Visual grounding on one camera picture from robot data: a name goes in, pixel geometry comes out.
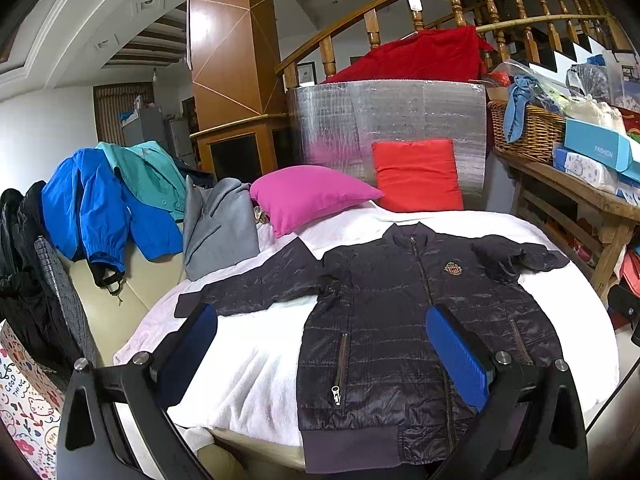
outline brown striped curtain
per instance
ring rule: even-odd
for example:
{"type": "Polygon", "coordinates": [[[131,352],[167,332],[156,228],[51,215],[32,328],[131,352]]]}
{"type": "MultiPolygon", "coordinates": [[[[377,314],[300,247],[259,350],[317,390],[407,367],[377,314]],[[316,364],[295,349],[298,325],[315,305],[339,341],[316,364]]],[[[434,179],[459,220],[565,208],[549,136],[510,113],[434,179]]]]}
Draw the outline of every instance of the brown striped curtain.
{"type": "Polygon", "coordinates": [[[120,115],[133,111],[134,99],[142,95],[145,103],[154,102],[153,83],[123,83],[94,86],[95,127],[98,141],[125,145],[120,115]]]}

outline pink pillow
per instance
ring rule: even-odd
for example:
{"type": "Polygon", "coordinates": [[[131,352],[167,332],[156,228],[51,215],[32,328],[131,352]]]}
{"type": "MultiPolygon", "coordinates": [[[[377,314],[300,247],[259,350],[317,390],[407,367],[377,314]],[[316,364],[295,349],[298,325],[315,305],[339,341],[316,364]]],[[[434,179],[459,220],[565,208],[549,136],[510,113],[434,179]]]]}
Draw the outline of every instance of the pink pillow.
{"type": "Polygon", "coordinates": [[[280,238],[322,216],[383,196],[379,189],[324,166],[291,166],[251,185],[251,198],[267,213],[280,238]]]}

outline jacket zipper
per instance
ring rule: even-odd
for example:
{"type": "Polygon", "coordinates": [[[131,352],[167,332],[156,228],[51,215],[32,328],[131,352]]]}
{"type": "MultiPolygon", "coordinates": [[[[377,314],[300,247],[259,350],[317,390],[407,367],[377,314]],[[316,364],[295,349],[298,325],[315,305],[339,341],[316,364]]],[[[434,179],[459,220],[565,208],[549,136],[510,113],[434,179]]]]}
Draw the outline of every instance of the jacket zipper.
{"type": "Polygon", "coordinates": [[[451,396],[449,391],[449,378],[447,377],[447,371],[442,369],[442,380],[444,382],[444,404],[445,404],[445,416],[447,418],[447,441],[449,443],[449,452],[451,453],[454,448],[453,442],[453,426],[451,423],[451,396]]]}
{"type": "MultiPolygon", "coordinates": [[[[415,237],[410,237],[411,240],[411,249],[414,252],[415,259],[418,261],[418,265],[420,266],[420,276],[422,278],[422,284],[424,285],[424,291],[427,293],[427,298],[430,304],[433,304],[433,296],[431,295],[431,289],[429,287],[429,280],[427,279],[427,273],[424,271],[424,267],[422,266],[422,261],[420,256],[418,255],[418,247],[415,246],[415,237]]],[[[442,378],[444,380],[444,404],[445,404],[445,416],[447,418],[447,441],[449,443],[449,452],[451,453],[454,448],[453,441],[453,426],[451,420],[451,394],[449,391],[449,379],[447,377],[447,371],[442,369],[442,378]]]]}
{"type": "Polygon", "coordinates": [[[511,331],[513,332],[513,337],[516,339],[516,345],[518,347],[518,352],[520,353],[520,357],[524,361],[524,364],[532,365],[533,359],[531,359],[529,352],[527,352],[526,346],[524,346],[524,341],[522,340],[522,334],[520,333],[520,330],[518,330],[518,326],[516,325],[516,321],[513,319],[513,317],[509,318],[509,323],[511,324],[511,331]]]}
{"type": "Polygon", "coordinates": [[[341,406],[344,399],[344,380],[347,372],[347,341],[348,334],[340,336],[340,350],[338,351],[338,370],[335,374],[334,386],[331,388],[331,394],[334,397],[334,404],[341,406]]]}

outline jacket collar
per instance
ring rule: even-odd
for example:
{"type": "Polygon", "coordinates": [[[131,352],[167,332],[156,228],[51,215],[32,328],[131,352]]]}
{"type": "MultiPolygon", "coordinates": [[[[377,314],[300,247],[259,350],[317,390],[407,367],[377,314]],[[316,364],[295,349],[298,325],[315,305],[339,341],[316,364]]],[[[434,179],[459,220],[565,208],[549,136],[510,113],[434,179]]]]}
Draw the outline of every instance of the jacket collar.
{"type": "Polygon", "coordinates": [[[382,239],[387,243],[394,244],[405,249],[411,249],[415,244],[415,247],[421,251],[433,240],[435,234],[436,231],[421,222],[402,226],[393,224],[382,235],[382,239]]]}

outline wooden table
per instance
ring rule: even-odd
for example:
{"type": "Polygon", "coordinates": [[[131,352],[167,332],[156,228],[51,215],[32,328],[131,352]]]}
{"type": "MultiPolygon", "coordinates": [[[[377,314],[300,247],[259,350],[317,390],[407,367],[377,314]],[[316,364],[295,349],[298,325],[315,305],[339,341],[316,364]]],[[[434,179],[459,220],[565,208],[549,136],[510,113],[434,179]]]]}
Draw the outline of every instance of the wooden table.
{"type": "Polygon", "coordinates": [[[518,183],[513,197],[511,213],[538,227],[562,249],[587,277],[601,299],[608,293],[608,285],[622,247],[629,243],[636,225],[640,224],[640,207],[632,206],[621,198],[589,186],[579,178],[556,170],[553,166],[534,162],[506,152],[495,152],[514,173],[518,183]],[[594,238],[574,220],[535,195],[530,189],[531,179],[560,192],[578,204],[586,204],[602,215],[602,227],[594,238]],[[595,269],[582,261],[566,241],[543,222],[529,207],[545,212],[567,232],[581,241],[593,254],[599,256],[595,269]]]}

